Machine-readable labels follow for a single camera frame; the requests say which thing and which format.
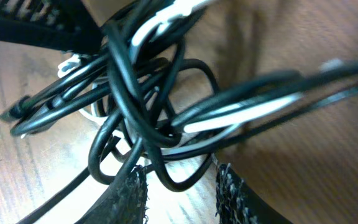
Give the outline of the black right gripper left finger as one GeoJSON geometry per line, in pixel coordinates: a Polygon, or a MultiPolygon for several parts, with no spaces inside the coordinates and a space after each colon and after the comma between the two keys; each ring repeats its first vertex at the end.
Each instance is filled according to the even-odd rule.
{"type": "Polygon", "coordinates": [[[81,217],[78,223],[121,223],[143,224],[147,201],[146,173],[142,166],[136,166],[127,179],[102,202],[81,217]]]}

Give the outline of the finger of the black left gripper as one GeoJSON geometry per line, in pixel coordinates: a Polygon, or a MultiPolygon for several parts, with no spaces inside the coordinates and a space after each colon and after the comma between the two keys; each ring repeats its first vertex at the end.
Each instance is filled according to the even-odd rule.
{"type": "Polygon", "coordinates": [[[81,0],[0,0],[0,41],[96,53],[102,39],[81,0]]]}

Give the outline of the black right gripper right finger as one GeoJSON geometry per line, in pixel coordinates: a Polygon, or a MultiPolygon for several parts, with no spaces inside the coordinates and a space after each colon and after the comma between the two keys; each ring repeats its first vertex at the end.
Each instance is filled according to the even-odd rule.
{"type": "Polygon", "coordinates": [[[230,164],[218,166],[216,183],[216,214],[220,223],[291,224],[263,201],[230,164]]]}

